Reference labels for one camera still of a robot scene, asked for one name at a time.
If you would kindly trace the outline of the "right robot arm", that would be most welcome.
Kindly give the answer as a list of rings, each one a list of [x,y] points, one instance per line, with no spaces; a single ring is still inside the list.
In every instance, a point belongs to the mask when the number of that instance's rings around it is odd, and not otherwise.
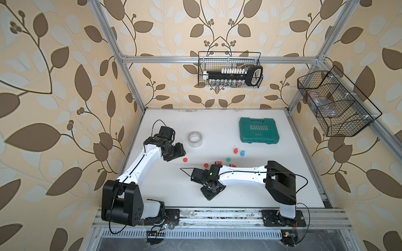
[[[195,168],[191,181],[202,185],[201,192],[207,200],[212,200],[228,186],[264,187],[280,204],[281,217],[296,218],[296,174],[276,161],[268,161],[267,165],[260,167],[213,164],[208,170]]]

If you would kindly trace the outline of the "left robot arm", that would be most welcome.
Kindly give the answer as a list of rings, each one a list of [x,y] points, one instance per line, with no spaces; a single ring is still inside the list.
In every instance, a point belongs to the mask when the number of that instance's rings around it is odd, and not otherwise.
[[[185,156],[182,143],[174,143],[175,131],[162,126],[143,143],[143,149],[130,167],[116,180],[103,186],[101,219],[134,227],[140,221],[159,225],[166,220],[164,202],[143,200],[140,187],[149,170],[160,160],[166,162]]]

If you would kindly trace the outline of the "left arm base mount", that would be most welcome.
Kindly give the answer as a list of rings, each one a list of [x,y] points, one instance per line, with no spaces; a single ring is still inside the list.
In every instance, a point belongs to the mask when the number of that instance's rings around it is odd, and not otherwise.
[[[143,214],[139,224],[145,226],[163,225],[173,229],[179,224],[179,221],[179,209],[166,209],[163,201],[147,199],[144,203]]]

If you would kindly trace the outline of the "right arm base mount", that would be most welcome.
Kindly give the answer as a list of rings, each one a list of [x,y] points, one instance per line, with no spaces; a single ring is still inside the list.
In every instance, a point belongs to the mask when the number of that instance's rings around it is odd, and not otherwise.
[[[263,225],[265,227],[307,227],[307,223],[300,210],[295,211],[295,218],[287,218],[279,210],[262,210]]]

